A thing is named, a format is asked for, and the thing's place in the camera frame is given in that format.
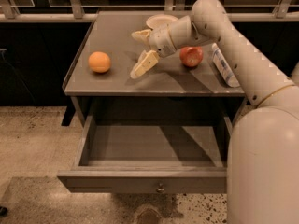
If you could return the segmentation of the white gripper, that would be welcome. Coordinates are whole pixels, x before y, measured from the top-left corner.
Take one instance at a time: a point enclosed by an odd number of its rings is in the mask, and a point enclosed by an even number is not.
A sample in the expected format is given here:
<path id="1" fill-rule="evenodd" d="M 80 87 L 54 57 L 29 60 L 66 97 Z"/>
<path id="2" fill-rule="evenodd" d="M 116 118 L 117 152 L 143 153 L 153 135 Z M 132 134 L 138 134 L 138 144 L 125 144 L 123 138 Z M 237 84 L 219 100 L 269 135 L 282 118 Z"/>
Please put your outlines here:
<path id="1" fill-rule="evenodd" d="M 131 37 L 137 42 L 149 42 L 149 46 L 152 49 L 150 51 L 144 50 L 140 54 L 137 63 L 130 73 L 132 79 L 142 77 L 159 62 L 160 57 L 168 57 L 177 50 L 172 42 L 168 24 L 163 24 L 152 31 L 151 29 L 145 29 L 132 32 Z"/>

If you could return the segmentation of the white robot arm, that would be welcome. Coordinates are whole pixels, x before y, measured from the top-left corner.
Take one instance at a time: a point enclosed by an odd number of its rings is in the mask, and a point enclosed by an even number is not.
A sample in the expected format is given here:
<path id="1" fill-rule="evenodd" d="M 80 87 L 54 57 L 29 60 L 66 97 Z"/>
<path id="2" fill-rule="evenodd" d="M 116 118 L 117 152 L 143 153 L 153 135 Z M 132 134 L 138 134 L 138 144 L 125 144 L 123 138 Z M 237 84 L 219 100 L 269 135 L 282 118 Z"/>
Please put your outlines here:
<path id="1" fill-rule="evenodd" d="M 299 86 L 232 25 L 219 0 L 197 0 L 190 15 L 132 36 L 150 48 L 133 78 L 180 48 L 218 45 L 252 106 L 228 147 L 227 222 L 299 224 Z"/>

